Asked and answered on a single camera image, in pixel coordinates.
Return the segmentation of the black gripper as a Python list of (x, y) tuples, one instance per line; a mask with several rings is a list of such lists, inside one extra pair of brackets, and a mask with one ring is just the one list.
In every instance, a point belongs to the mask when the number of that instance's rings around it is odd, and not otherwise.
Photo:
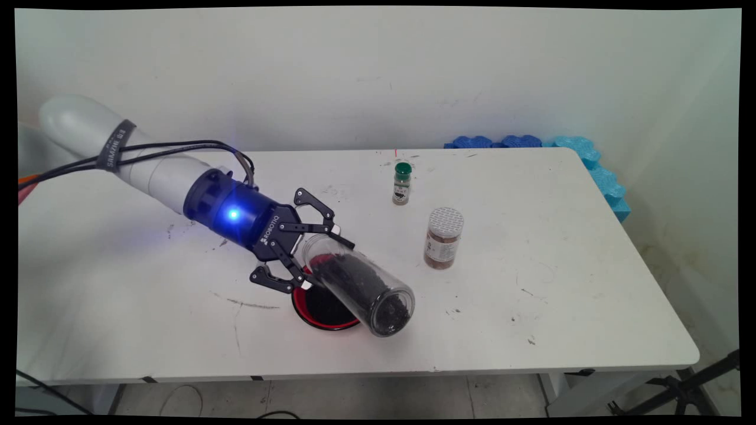
[[(341, 236), (335, 224), (335, 213), (305, 188), (295, 191), (296, 207), (309, 205), (321, 214), (321, 224), (298, 225), (295, 231), (326, 234), (339, 244), (354, 250), (356, 245)], [(249, 280), (259, 286), (281, 293), (292, 294), (297, 288), (308, 290), (312, 283), (303, 267), (291, 254), (300, 239), (300, 233), (282, 231), (282, 224), (300, 223), (295, 208), (278, 204), (259, 191), (243, 185), (219, 169), (210, 169), (200, 175), (189, 189), (183, 210), (189, 220), (197, 221), (212, 232), (246, 248), (258, 261)], [(270, 243), (281, 250), (274, 251)], [(268, 266), (270, 261), (283, 264), (291, 277), (275, 276)]]

